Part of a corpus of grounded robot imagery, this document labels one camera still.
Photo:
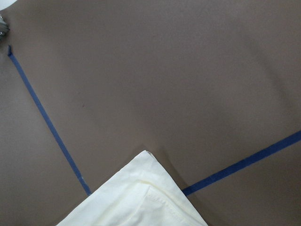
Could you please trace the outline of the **cream long-sleeve shirt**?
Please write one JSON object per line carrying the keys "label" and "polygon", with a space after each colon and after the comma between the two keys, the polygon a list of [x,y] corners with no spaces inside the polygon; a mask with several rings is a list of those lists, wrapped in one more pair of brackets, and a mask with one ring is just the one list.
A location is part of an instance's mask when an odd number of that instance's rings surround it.
{"label": "cream long-sleeve shirt", "polygon": [[60,226],[205,226],[172,177],[146,150],[70,212]]}

